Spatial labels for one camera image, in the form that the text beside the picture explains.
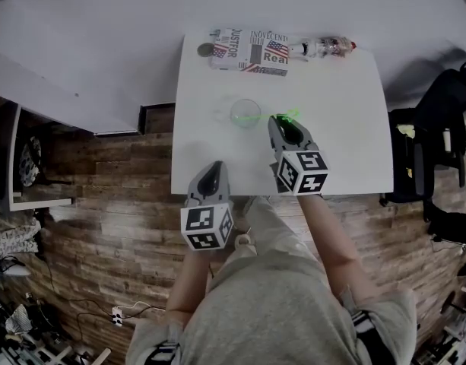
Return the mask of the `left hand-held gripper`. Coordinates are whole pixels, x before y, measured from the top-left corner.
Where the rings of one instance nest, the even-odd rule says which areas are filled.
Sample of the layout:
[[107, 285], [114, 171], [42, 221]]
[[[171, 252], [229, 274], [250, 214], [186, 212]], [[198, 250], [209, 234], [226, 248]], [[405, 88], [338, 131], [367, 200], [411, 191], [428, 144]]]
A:
[[[191, 250], [223, 249], [233, 229], [230, 184], [222, 160], [203, 168], [189, 183], [188, 199], [180, 210], [181, 234]], [[202, 204], [208, 199], [213, 204]]]

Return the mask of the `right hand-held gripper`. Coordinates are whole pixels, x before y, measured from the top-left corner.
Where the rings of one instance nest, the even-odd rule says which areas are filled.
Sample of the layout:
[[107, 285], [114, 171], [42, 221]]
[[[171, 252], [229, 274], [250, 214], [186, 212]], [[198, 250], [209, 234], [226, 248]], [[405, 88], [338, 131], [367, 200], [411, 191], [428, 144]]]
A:
[[[288, 149], [289, 122], [282, 115], [268, 119], [271, 147], [283, 151], [280, 159], [271, 164], [277, 191], [290, 195], [320, 195], [329, 168], [321, 151], [285, 151]], [[294, 123], [295, 143], [302, 149], [316, 149], [311, 133], [303, 125]]]

